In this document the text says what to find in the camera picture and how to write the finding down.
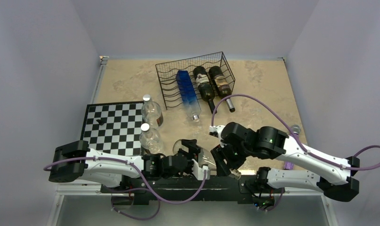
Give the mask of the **clear wine bottle dark label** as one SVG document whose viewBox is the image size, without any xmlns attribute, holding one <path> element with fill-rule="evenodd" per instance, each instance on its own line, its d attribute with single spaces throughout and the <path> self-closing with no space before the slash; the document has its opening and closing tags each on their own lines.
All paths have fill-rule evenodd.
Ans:
<svg viewBox="0 0 380 226">
<path fill-rule="evenodd" d="M 181 140 L 182 139 L 179 139 L 175 142 L 174 147 L 181 147 Z M 206 150 L 205 148 L 201 147 L 201 153 L 199 155 L 199 160 L 198 160 L 198 163 L 199 165 L 208 165 L 209 166 L 209 169 L 210 169 L 210 172 L 214 172 L 216 175 L 217 175 L 217 169 L 216 169 L 216 164 L 215 164 L 215 161 L 213 160 L 213 157 L 212 157 L 212 154 L 210 151 Z M 234 178 L 234 179 L 237 179 L 239 180 L 241 178 L 240 177 L 234 177 L 234 175 L 230 175 L 229 177 L 231 178 Z"/>
</svg>

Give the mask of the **clear round bottle white cap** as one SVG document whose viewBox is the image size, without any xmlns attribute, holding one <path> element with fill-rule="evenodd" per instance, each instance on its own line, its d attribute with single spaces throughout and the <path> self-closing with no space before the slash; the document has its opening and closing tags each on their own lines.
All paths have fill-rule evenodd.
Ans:
<svg viewBox="0 0 380 226">
<path fill-rule="evenodd" d="M 162 153 L 164 145 L 158 130 L 152 128 L 148 123 L 143 123 L 140 128 L 139 141 L 145 152 L 148 154 Z"/>
</svg>

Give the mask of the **clear bottle silver cap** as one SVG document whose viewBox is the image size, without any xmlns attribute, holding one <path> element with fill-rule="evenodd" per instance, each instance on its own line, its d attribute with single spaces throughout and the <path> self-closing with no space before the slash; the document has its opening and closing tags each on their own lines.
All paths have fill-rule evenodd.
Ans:
<svg viewBox="0 0 380 226">
<path fill-rule="evenodd" d="M 159 129 L 163 124 L 163 114 L 160 105 L 153 101 L 149 94 L 143 96 L 141 113 L 145 123 L 151 128 Z"/>
</svg>

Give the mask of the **blue square glass bottle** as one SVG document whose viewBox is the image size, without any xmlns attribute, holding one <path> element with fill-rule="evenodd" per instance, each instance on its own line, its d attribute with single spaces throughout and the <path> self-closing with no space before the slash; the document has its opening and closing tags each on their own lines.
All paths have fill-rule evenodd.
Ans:
<svg viewBox="0 0 380 226">
<path fill-rule="evenodd" d="M 199 122 L 201 108 L 188 71 L 178 70 L 176 82 L 187 116 L 193 122 Z"/>
</svg>

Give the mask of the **dark wine bottle white label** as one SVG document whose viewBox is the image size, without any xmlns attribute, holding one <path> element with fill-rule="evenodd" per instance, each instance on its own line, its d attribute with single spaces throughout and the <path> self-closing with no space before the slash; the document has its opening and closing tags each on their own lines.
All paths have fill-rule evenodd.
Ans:
<svg viewBox="0 0 380 226">
<path fill-rule="evenodd" d="M 193 69 L 193 75 L 201 99 L 208 104 L 211 113 L 213 113 L 215 110 L 215 92 L 206 73 L 206 69 L 202 66 L 197 66 Z"/>
</svg>

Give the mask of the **green wine bottle silver neck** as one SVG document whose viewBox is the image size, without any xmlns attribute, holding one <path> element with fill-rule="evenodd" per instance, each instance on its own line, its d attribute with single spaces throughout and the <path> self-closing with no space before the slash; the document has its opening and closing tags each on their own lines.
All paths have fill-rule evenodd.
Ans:
<svg viewBox="0 0 380 226">
<path fill-rule="evenodd" d="M 209 75 L 212 79 L 212 84 L 217 91 L 218 96 L 223 99 L 227 96 L 232 95 L 232 90 L 223 75 L 222 70 L 218 66 L 213 66 L 209 69 Z"/>
</svg>

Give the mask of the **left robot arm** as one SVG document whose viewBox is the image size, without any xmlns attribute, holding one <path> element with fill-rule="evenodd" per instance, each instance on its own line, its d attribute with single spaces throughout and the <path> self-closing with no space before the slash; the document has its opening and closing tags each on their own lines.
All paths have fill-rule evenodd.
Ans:
<svg viewBox="0 0 380 226">
<path fill-rule="evenodd" d="M 103 184 L 120 193 L 129 190 L 129 178 L 158 180 L 188 174 L 203 180 L 210 178 L 211 171 L 224 177 L 232 173 L 223 157 L 218 155 L 217 148 L 207 152 L 195 139 L 178 140 L 175 146 L 178 150 L 173 155 L 125 156 L 95 150 L 87 141 L 78 140 L 57 147 L 53 162 L 44 170 L 50 172 L 50 182 L 69 183 L 81 179 Z"/>
</svg>

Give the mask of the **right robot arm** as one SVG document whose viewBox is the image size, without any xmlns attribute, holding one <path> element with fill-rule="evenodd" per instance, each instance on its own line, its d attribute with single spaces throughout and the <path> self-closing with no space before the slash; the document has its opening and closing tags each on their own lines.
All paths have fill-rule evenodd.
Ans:
<svg viewBox="0 0 380 226">
<path fill-rule="evenodd" d="M 325 154 L 270 126 L 253 131 L 230 122 L 210 126 L 209 134 L 220 142 L 211 151 L 218 176 L 240 178 L 238 169 L 248 157 L 286 161 L 303 168 L 260 167 L 249 186 L 255 193 L 293 187 L 318 191 L 339 202 L 349 202 L 359 194 L 359 181 L 353 178 L 356 171 L 352 170 L 360 165 L 357 157 L 339 158 Z"/>
</svg>

